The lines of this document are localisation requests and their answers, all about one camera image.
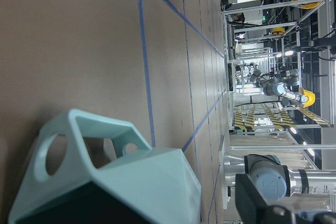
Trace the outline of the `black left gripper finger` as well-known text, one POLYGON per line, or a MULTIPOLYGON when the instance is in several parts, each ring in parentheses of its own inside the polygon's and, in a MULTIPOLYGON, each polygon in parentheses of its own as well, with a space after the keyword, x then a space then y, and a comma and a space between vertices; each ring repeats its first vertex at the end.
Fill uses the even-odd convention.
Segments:
POLYGON ((309 220, 284 206, 267 204, 246 174, 237 174, 235 181, 235 206, 243 223, 335 223, 330 211, 309 220))

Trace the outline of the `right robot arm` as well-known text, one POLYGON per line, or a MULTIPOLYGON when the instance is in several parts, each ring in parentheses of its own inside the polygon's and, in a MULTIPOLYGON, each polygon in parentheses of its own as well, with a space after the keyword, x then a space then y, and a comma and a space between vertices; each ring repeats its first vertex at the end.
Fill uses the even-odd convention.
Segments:
POLYGON ((267 200, 278 200, 294 194, 335 194, 335 170, 293 169, 283 165, 275 155, 226 152, 223 157, 227 186, 236 187, 236 175, 247 175, 267 200))

